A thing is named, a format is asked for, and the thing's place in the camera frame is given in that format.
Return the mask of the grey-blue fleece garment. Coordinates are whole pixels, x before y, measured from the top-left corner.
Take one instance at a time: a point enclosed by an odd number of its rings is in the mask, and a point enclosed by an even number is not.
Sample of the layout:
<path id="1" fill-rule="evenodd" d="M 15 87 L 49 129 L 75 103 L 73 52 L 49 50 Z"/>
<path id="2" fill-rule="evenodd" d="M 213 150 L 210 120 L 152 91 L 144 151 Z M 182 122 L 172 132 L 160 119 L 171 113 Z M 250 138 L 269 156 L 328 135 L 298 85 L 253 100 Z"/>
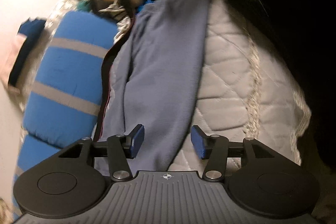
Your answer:
<path id="1" fill-rule="evenodd" d="M 100 140 L 145 129 L 130 170 L 165 171 L 194 113 L 203 67 L 211 0 L 148 3 L 109 71 L 109 100 Z"/>

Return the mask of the grey quilted bedspread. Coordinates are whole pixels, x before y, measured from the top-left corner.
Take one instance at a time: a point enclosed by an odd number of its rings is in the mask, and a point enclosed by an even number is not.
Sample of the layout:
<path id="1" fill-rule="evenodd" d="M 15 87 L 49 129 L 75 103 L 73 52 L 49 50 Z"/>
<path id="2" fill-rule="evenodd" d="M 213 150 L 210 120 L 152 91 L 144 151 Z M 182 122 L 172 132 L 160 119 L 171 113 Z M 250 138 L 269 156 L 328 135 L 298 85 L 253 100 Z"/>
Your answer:
<path id="1" fill-rule="evenodd" d="M 211 0 L 192 124 L 230 141 L 255 138 L 300 164 L 297 141 L 310 117 L 271 42 L 227 0 Z"/>

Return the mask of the blue striped pillow right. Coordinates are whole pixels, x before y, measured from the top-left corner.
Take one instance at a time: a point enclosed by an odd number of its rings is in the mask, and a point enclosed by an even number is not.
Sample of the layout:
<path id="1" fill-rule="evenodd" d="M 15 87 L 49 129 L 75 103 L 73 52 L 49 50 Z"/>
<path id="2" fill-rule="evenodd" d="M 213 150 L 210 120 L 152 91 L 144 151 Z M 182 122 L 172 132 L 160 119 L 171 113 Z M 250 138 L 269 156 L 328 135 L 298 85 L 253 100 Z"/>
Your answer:
<path id="1" fill-rule="evenodd" d="M 101 66 L 113 46 L 116 24 L 70 11 L 42 58 L 23 116 L 31 135 L 63 148 L 90 137 L 102 101 Z"/>

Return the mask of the blue striped pillow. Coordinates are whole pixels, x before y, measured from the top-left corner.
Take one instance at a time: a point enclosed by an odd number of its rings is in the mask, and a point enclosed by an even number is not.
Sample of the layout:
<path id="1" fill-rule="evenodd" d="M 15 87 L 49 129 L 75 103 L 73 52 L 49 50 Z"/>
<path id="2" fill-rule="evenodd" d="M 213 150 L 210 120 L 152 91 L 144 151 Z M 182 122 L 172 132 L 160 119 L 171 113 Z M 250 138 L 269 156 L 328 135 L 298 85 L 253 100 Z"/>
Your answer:
<path id="1" fill-rule="evenodd" d="M 39 164 L 41 161 L 57 153 L 59 150 L 59 148 L 49 145 L 48 143 L 37 139 L 33 135 L 26 135 L 19 151 L 13 185 L 24 171 Z"/>
<path id="2" fill-rule="evenodd" d="M 23 116 L 31 135 L 63 148 L 90 137 L 102 101 L 101 66 L 113 46 L 116 24 L 70 11 L 42 58 Z"/>

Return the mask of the blue striped pillow left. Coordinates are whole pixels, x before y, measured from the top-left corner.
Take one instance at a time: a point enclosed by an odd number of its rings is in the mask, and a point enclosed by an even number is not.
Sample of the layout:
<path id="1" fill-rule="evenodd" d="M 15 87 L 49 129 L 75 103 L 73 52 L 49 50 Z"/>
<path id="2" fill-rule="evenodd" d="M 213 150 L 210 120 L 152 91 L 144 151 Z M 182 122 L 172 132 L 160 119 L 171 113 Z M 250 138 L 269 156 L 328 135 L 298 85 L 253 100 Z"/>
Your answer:
<path id="1" fill-rule="evenodd" d="M 59 148 L 49 145 L 48 143 L 37 139 L 33 135 L 26 135 L 19 151 L 13 185 L 24 171 L 39 164 L 41 161 L 57 153 L 59 150 Z"/>

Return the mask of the black belt with red edge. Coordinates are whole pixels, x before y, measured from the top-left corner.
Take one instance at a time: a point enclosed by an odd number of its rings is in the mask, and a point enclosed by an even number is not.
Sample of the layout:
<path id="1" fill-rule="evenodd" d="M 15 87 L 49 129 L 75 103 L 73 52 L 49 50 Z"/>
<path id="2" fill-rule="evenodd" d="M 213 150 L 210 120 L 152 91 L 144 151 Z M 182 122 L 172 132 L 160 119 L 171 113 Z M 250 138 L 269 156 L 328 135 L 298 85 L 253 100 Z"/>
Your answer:
<path id="1" fill-rule="evenodd" d="M 116 44 L 114 44 L 113 47 L 107 52 L 102 62 L 101 66 L 102 102 L 97 116 L 97 124 L 93 135 L 93 141 L 98 141 L 101 137 L 102 123 L 104 120 L 105 109 L 109 101 L 110 69 L 122 45 L 123 45 L 122 42 L 117 42 Z"/>

